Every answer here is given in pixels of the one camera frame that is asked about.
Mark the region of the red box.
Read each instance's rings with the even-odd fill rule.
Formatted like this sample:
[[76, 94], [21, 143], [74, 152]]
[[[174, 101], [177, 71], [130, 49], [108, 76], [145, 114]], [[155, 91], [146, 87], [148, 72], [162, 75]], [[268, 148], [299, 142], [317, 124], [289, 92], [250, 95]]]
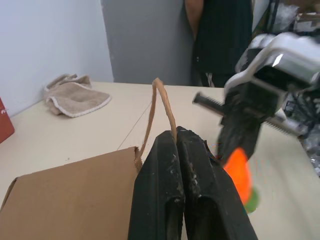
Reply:
[[0, 144], [15, 133], [15, 128], [0, 98]]

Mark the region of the cluttered background shelf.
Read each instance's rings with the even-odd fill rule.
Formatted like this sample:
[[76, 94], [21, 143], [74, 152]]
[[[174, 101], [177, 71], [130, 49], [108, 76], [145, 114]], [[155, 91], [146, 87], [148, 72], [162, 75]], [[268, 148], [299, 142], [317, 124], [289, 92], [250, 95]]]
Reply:
[[320, 0], [251, 0], [252, 35], [284, 32], [320, 40]]

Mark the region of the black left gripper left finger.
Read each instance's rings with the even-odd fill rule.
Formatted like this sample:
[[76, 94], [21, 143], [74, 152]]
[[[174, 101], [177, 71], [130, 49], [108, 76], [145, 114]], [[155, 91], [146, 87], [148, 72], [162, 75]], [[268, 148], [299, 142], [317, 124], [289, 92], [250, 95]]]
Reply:
[[135, 179], [127, 240], [181, 240], [184, 208], [178, 149], [167, 130]]

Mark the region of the beige towel with white trim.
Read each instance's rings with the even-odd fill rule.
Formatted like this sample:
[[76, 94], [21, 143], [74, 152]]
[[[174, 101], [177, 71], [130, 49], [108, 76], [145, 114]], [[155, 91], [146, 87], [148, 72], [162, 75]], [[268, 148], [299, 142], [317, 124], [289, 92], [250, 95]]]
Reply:
[[54, 115], [77, 118], [107, 105], [108, 93], [92, 89], [88, 75], [63, 74], [44, 87], [43, 98]]

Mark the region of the brown paper bag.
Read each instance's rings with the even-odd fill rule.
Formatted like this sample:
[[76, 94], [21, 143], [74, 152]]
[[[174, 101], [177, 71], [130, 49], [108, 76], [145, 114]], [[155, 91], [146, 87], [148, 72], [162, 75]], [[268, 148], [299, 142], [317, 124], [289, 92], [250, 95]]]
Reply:
[[[152, 83], [148, 121], [157, 96], [176, 144], [175, 118], [159, 79]], [[0, 240], [128, 240], [143, 152], [130, 147], [17, 177], [0, 207]]]

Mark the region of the orange carrot plush toy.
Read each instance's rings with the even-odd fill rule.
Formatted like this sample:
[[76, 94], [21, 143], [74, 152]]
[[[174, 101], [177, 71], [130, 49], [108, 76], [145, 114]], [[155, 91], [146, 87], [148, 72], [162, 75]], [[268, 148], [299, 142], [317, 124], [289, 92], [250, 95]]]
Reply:
[[250, 214], [257, 209], [260, 198], [253, 185], [248, 160], [245, 150], [237, 147], [227, 159], [223, 168], [231, 177], [246, 212]]

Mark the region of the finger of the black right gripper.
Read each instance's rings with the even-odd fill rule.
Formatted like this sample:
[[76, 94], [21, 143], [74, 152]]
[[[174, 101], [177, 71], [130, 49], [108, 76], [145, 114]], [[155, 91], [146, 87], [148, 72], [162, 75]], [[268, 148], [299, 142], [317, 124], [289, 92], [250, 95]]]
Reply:
[[244, 150], [248, 159], [255, 152], [257, 140], [260, 134], [261, 123], [257, 121], [243, 121], [241, 126], [240, 147]]
[[233, 151], [239, 146], [242, 134], [241, 122], [233, 118], [223, 118], [218, 135], [218, 160], [226, 164]]

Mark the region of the person in black clothes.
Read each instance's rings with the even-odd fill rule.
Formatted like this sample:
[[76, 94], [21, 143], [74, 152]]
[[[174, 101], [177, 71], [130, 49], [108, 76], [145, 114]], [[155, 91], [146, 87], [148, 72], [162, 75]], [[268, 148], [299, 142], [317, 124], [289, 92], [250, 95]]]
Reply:
[[184, 0], [202, 86], [222, 88], [252, 40], [252, 0]]

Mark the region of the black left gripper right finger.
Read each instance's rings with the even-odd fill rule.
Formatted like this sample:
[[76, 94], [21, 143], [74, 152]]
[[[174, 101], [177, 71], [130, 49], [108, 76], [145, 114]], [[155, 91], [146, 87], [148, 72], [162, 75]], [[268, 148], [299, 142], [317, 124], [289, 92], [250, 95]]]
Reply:
[[258, 240], [231, 177], [210, 160], [205, 142], [182, 126], [176, 130], [187, 239]]

